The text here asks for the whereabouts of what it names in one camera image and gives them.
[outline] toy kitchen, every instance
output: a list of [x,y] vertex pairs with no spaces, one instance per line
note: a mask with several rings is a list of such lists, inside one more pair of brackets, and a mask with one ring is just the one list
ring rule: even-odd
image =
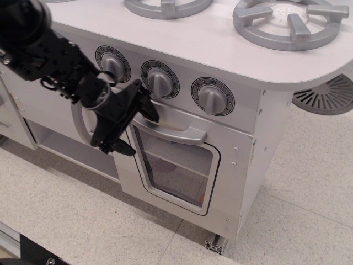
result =
[[[335,79],[353,62],[351,0],[45,2],[52,29],[118,78],[114,93],[141,80],[159,123],[137,114],[121,136],[136,154],[106,155],[89,144],[89,110],[1,64],[0,134],[209,230],[206,247],[220,254],[239,234],[293,94],[324,110],[353,108]],[[329,82],[336,94],[305,93]]]

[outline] silver knob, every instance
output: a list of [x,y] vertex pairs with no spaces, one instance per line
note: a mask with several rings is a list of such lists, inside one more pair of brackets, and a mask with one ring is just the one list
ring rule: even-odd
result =
[[156,97],[164,97],[173,91],[173,80],[167,73],[152,69],[148,72],[148,84]]
[[204,86],[199,90],[200,104],[207,115],[224,111],[227,107],[227,96],[215,86]]
[[[104,71],[109,71],[116,76],[118,80],[122,79],[125,74],[125,67],[120,59],[113,54],[103,54],[101,57],[101,67]],[[108,81],[113,82],[114,80],[108,76]]]

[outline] white countertop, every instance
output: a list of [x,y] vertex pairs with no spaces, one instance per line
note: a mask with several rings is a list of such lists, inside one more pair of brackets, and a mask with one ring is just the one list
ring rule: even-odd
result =
[[[222,69],[249,82],[281,84],[284,90],[319,85],[350,66],[352,14],[343,19],[339,35],[330,44],[285,52],[252,44],[236,32],[232,13],[238,2],[214,0],[197,15],[172,20],[139,17],[126,9],[123,0],[74,0],[49,7],[58,23]],[[348,5],[353,11],[351,0],[328,2]]]

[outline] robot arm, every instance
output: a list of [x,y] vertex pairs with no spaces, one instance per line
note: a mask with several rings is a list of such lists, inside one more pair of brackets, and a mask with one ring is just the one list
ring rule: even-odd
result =
[[150,92],[140,80],[120,93],[98,78],[102,73],[77,45],[50,29],[50,13],[38,0],[0,0],[0,62],[28,81],[41,84],[97,115],[91,145],[104,153],[132,156],[135,150],[119,139],[137,112],[158,122]]

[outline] screw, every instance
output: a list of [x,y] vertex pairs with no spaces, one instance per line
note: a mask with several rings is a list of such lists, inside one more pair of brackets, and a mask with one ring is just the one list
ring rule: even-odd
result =
[[55,265],[55,259],[49,258],[49,259],[46,261],[46,265]]

